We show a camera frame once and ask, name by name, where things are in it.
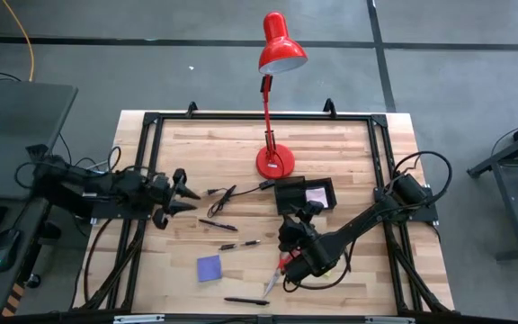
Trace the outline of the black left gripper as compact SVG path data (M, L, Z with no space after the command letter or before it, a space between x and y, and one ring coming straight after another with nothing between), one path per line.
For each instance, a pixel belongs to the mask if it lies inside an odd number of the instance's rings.
M173 182L170 184L166 175L158 175L154 178L151 186L150 196L155 204L159 205L152 221L159 230L164 230L169 219L174 217L176 213L197 209L196 206L187 202L176 201L176 195L193 200L200 200L201 198L185 185L186 172L182 168L177 168L174 171L172 179Z

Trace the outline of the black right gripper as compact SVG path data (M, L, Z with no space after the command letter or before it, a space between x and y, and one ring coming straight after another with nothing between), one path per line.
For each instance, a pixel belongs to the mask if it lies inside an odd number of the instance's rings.
M278 236L278 249L281 252L291 252L295 249L304 248L320 236L311 221L315 215L324 210L325 205L323 203L308 201L301 208L296 206L291 206L291 208L298 220L294 220L288 215L283 216Z

